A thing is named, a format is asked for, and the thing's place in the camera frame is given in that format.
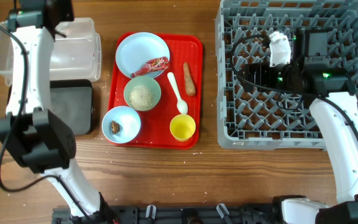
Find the red snack wrapper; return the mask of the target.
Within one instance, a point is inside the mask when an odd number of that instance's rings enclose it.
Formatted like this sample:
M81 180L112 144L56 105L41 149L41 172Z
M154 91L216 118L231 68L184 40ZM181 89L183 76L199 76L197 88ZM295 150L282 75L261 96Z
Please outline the red snack wrapper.
M146 75L151 72L158 72L169 67L169 59L167 57L159 57L151 59L143 64L136 72L131 74L131 78Z

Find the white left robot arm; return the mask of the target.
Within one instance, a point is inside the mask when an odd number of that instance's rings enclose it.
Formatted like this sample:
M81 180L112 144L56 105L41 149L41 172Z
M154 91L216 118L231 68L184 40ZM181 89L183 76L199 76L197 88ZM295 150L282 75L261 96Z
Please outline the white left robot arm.
M76 159L75 135L53 111L50 61L61 22L74 20L71 1L14 1L6 27L14 48L11 94L0 119L0 188L21 192L48 180L70 206L72 223L119 223L102 194L86 179ZM8 152L21 167L40 174L19 188L4 185L1 165Z

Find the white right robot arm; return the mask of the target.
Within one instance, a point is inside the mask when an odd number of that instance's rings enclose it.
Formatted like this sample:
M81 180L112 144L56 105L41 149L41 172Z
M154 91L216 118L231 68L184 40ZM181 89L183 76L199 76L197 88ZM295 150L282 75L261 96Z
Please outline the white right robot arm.
M358 108L356 86L345 68L332 68L326 30L259 35L269 63L235 68L244 87L302 96L323 136L336 182L337 204L306 197L275 199L282 223L358 223Z

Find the brown food scrap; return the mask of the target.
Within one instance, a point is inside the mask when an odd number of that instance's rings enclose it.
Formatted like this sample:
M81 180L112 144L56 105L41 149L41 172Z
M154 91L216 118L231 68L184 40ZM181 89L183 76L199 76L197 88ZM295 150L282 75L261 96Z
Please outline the brown food scrap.
M112 134L117 134L121 130L120 124L116 121L111 121L111 132Z

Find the white rice grains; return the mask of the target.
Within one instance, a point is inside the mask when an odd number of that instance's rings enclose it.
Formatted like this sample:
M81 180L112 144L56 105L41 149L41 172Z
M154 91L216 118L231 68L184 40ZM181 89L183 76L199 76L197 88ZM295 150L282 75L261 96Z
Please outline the white rice grains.
M128 94L129 104L139 111L151 109L154 105L154 94L145 85L135 86Z

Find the green bowl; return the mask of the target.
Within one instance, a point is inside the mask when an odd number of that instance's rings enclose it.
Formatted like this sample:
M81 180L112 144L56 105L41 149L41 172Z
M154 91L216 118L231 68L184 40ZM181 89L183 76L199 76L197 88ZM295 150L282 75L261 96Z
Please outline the green bowl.
M135 78L131 79L127 83L127 85L125 86L125 89L124 89L124 100L125 100L125 102L132 109L134 109L129 104L128 94L137 85L145 85L153 92L153 94L154 94L154 105L151 107L151 109L153 109L158 104L158 102L160 101L162 91L161 91L161 87L158 84L158 82L155 79L150 78L150 77L140 76L140 77L135 77Z

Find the yellow plastic cup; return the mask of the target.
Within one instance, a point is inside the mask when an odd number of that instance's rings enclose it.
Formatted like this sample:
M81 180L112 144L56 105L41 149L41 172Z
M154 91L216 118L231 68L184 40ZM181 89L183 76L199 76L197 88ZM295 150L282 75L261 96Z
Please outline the yellow plastic cup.
M176 115L170 122L172 136L180 142L189 140L196 131L194 119L187 114Z

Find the small light blue bowl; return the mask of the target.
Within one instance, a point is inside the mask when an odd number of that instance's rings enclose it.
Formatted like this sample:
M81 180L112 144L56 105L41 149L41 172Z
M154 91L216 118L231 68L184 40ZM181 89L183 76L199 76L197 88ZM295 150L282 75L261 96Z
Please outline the small light blue bowl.
M116 134L112 131L113 122L119 125L119 131ZM128 106L117 106L109 110L101 125L104 136L115 144L124 144L135 139L140 132L140 127L139 114Z

